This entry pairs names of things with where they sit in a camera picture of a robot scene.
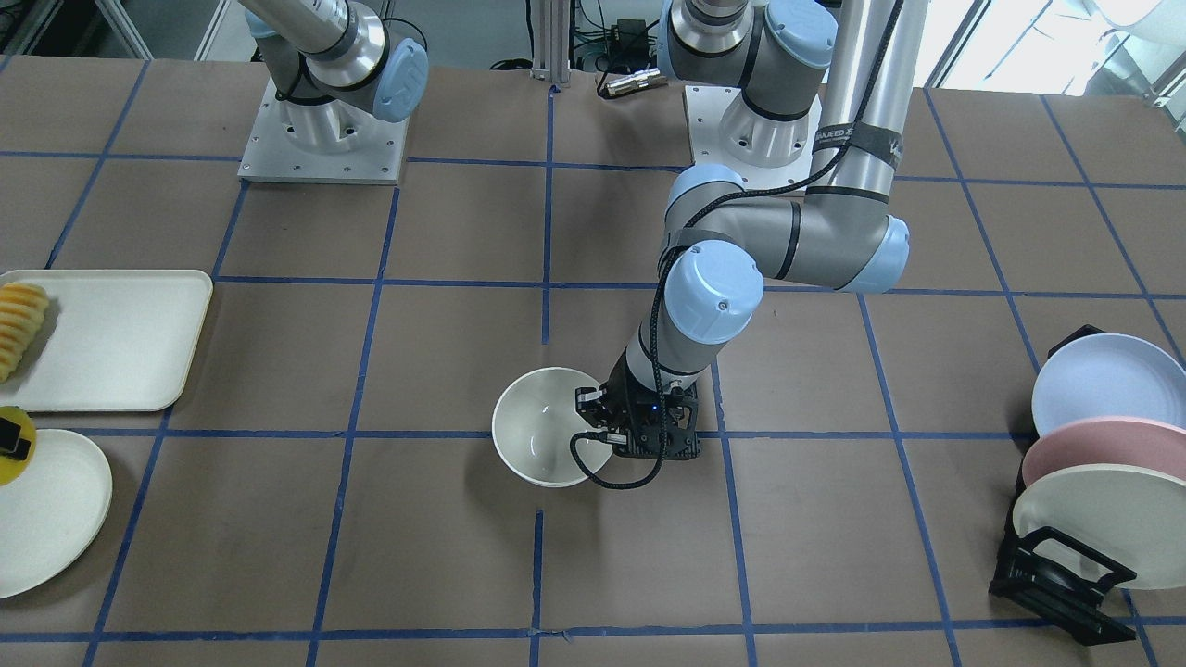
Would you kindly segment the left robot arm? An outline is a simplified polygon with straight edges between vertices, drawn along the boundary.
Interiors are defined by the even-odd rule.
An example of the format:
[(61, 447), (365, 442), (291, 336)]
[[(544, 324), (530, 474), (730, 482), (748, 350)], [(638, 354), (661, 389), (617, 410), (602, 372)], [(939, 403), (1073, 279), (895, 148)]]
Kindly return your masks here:
[(908, 228), (890, 215), (924, 1), (668, 1), (657, 63), (669, 80), (737, 89), (725, 138), (738, 159), (810, 151), (801, 182), (750, 190), (699, 164), (672, 185), (652, 303), (606, 383), (575, 393), (626, 459), (700, 453), (699, 376), (750, 324), (766, 280), (881, 293), (903, 277)]

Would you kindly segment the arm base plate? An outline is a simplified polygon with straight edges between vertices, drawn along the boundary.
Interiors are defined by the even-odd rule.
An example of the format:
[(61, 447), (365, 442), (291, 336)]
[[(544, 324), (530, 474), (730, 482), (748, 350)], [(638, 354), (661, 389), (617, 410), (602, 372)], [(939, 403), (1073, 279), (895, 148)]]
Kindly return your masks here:
[(738, 88), (686, 87), (693, 163), (723, 164), (750, 190), (783, 188), (812, 173), (812, 139), (822, 113), (818, 94), (803, 117), (779, 121), (750, 109)]
[(331, 100), (304, 106), (276, 99), (269, 81), (246, 141), (238, 177), (268, 184), (398, 185), (407, 120), (385, 122)]

